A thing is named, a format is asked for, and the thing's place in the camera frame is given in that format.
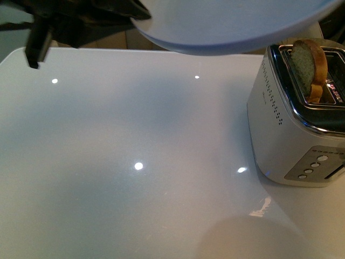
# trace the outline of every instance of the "toaster slot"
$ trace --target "toaster slot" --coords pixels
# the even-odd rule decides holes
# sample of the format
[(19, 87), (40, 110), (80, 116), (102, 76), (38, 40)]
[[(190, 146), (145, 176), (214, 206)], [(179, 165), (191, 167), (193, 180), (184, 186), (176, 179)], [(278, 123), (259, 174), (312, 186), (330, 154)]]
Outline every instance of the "toaster slot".
[(336, 170), (334, 170), (333, 172), (331, 172), (329, 175), (327, 175), (327, 176), (325, 177), (325, 180), (331, 178), (332, 176), (336, 175), (336, 174), (339, 173), (339, 172), (340, 172), (340, 174), (342, 174), (342, 173), (344, 172), (344, 163), (343, 163), (340, 167), (338, 167)]
[(302, 93), (301, 86), (303, 83), (294, 68), (294, 64), (291, 59), (291, 50), (291, 46), (284, 47), (281, 49), (281, 53), (292, 77), (291, 79), (294, 82), (295, 91), (300, 97), (301, 102), (306, 106), (330, 105), (345, 107), (345, 61), (343, 55), (337, 51), (324, 50), (327, 58), (328, 73), (323, 86), (323, 94), (319, 103), (309, 104)]

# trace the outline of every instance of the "chrome trim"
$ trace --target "chrome trim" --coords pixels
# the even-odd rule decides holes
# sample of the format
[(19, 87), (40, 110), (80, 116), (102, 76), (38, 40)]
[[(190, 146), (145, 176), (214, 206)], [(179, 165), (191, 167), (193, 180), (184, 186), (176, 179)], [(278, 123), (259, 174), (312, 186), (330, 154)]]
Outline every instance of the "chrome trim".
[[(284, 46), (284, 47), (292, 47), (292, 45), (282, 45), (282, 46)], [(334, 50), (344, 51), (344, 49), (338, 49), (338, 48), (333, 48), (333, 49)], [(303, 119), (303, 117), (294, 108), (293, 103), (291, 102), (291, 100), (290, 100), (289, 96), (287, 95), (286, 91), (283, 89), (283, 86), (281, 85), (281, 82), (280, 82), (279, 78), (277, 77), (278, 70), (277, 70), (276, 66), (274, 65), (274, 60), (276, 60), (277, 58), (272, 56), (272, 51), (271, 51), (271, 47), (270, 46), (267, 47), (266, 54), (267, 54), (268, 63), (270, 64), (270, 67), (271, 67), (272, 71), (274, 72), (273, 76), (274, 76), (274, 80), (275, 80), (275, 82), (277, 84), (277, 88), (279, 90), (279, 93), (280, 93), (281, 96), (284, 96), (284, 98), (282, 98), (282, 100), (283, 100), (283, 103), (284, 103), (284, 105), (286, 107), (286, 110), (287, 110), (289, 116), (295, 118), (299, 122), (299, 124), (303, 125), (307, 130), (310, 130), (310, 131), (312, 131), (312, 132), (314, 132), (314, 133), (316, 133), (318, 135), (326, 135), (326, 136), (333, 136), (333, 137), (344, 138), (345, 137), (345, 132), (330, 131), (330, 130), (327, 130), (327, 129), (324, 129), (324, 128), (315, 127), (315, 126), (311, 125), (310, 123), (306, 122)], [(284, 60), (284, 63), (286, 65), (286, 67), (291, 69), (289, 64), (286, 63), (286, 61), (285, 61), (286, 59), (283, 58), (283, 60)], [(291, 83), (294, 86), (295, 92), (298, 93), (299, 91), (296, 90), (296, 85), (295, 85), (294, 80), (292, 80)], [(317, 107), (310, 107), (310, 106), (305, 106), (305, 107), (313, 109), (313, 110), (318, 109)]]

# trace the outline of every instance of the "toaster button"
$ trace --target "toaster button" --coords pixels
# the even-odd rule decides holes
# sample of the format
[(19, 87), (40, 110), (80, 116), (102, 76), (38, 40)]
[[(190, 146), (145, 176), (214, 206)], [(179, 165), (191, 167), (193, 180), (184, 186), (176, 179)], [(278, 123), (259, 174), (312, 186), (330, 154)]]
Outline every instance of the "toaster button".
[(321, 155), (318, 157), (318, 161), (326, 161), (328, 159), (328, 156), (326, 155)]
[(318, 166), (320, 166), (320, 163), (312, 163), (310, 166), (311, 167), (318, 167)]

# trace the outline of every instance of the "glossy white surface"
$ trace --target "glossy white surface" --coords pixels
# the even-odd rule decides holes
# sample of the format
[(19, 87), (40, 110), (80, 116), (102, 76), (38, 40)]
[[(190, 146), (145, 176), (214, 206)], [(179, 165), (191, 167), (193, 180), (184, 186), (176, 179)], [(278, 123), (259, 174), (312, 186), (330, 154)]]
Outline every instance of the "glossy white surface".
[(213, 56), (259, 49), (293, 36), (342, 0), (141, 0), (152, 15), (132, 20), (168, 50)]
[(345, 258), (345, 178), (289, 187), (256, 169), (261, 60), (51, 49), (33, 70), (12, 53), (0, 258)]

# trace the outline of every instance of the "bread slice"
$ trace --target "bread slice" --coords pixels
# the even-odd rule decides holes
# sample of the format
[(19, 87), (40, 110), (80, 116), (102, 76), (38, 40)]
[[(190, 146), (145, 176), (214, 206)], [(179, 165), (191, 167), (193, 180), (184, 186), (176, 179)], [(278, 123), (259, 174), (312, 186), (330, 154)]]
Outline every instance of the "bread slice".
[(313, 40), (297, 40), (291, 58), (301, 79), (301, 91), (308, 103), (318, 103), (327, 78), (327, 59), (323, 49)]

